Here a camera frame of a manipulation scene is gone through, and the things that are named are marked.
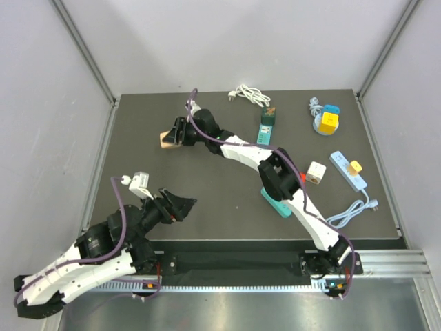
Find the peach cube plug adapter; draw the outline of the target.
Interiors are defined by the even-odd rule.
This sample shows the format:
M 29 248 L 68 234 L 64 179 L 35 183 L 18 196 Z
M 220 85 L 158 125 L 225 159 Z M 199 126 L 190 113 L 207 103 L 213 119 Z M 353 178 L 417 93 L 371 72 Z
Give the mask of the peach cube plug adapter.
M 173 149 L 180 147 L 181 145 L 175 142 L 174 138 L 175 138 L 174 130 L 160 133 L 159 134 L 160 147 L 162 149 Z

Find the teal rectangular power strip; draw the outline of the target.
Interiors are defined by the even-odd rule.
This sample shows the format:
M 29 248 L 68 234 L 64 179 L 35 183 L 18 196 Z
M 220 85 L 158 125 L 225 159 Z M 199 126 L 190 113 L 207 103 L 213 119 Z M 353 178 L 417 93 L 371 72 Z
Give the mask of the teal rectangular power strip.
M 273 131 L 273 126 L 260 124 L 258 136 L 257 136 L 257 144 L 269 146 L 271 143 L 271 134 Z

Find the dark green plug adapter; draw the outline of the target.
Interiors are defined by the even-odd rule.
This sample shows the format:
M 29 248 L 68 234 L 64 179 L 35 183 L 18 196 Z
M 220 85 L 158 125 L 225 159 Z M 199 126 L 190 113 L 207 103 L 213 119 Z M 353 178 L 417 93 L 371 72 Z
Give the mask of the dark green plug adapter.
M 264 126 L 274 126 L 276 122 L 276 108 L 264 107 L 261 110 L 260 123 Z

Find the teal triangular power strip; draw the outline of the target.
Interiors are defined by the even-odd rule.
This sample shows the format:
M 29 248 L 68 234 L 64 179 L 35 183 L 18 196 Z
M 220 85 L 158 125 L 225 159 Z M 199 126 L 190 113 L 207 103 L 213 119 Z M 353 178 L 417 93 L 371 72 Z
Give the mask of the teal triangular power strip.
M 270 204 L 270 206 L 275 211 L 277 211 L 277 213 L 282 218 L 288 218 L 292 215 L 292 211 L 284 203 L 282 203 L 281 201 L 276 201 L 273 198 L 271 198 L 264 188 L 260 190 L 260 193 L 265 198 L 265 200 Z

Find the round light blue socket base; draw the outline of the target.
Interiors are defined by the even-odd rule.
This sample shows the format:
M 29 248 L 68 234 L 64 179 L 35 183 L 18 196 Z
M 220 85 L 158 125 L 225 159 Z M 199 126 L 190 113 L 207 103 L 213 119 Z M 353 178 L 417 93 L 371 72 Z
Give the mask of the round light blue socket base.
M 322 115 L 321 115 L 321 114 L 318 114 L 318 115 L 314 118 L 314 121 L 313 121 L 312 126 L 313 126 L 314 130 L 315 130 L 318 134 L 320 134 L 320 135 L 322 135 L 322 136 L 331 136 L 331 135 L 333 135 L 333 134 L 338 130 L 338 128 L 339 128 L 339 121 L 337 121 L 337 122 L 336 122 L 336 126 L 333 128 L 333 130 L 332 130 L 331 132 L 323 132 L 323 131 L 320 130 L 320 124 L 321 124 L 321 123 L 322 123 Z

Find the white cube plug adapter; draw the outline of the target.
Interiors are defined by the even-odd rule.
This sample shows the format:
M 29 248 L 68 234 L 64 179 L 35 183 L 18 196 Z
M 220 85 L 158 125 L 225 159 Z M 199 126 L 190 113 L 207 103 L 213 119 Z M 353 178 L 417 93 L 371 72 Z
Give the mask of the white cube plug adapter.
M 327 167 L 321 163 L 316 161 L 312 161 L 308 167 L 308 170 L 305 174 L 305 180 L 318 185 L 326 172 Z

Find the yellow cube plug adapter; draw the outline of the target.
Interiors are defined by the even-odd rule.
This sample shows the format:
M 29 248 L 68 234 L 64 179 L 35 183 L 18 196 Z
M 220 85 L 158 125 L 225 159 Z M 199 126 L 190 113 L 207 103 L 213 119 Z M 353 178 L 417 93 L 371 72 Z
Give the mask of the yellow cube plug adapter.
M 330 114 L 328 112 L 322 113 L 322 123 L 320 124 L 320 130 L 323 132 L 331 132 L 336 126 L 337 121 L 339 121 L 339 115 Z

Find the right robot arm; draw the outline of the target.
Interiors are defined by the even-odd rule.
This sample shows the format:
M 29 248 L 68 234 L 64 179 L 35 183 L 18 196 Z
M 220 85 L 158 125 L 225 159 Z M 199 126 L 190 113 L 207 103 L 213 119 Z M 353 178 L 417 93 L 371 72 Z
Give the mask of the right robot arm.
M 162 148 L 196 143 L 204 143 L 212 154 L 237 161 L 259 173 L 267 194 L 285 204 L 310 234 L 321 254 L 323 274 L 339 272 L 347 262 L 350 262 L 349 276 L 354 274 L 356 256 L 352 243 L 325 222 L 309 199 L 300 173 L 285 150 L 242 140 L 222 129 L 207 109 L 177 117 L 172 128 L 160 134 Z

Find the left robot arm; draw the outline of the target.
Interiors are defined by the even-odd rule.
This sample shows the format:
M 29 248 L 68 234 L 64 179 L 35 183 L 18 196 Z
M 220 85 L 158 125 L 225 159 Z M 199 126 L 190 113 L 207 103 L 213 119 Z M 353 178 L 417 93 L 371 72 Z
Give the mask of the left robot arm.
M 90 227 L 56 261 L 14 278 L 14 306 L 26 319 L 44 319 L 83 293 L 119 277 L 153 271 L 158 256 L 146 235 L 156 225 L 182 222 L 196 204 L 161 188 L 141 206 L 120 204 Z

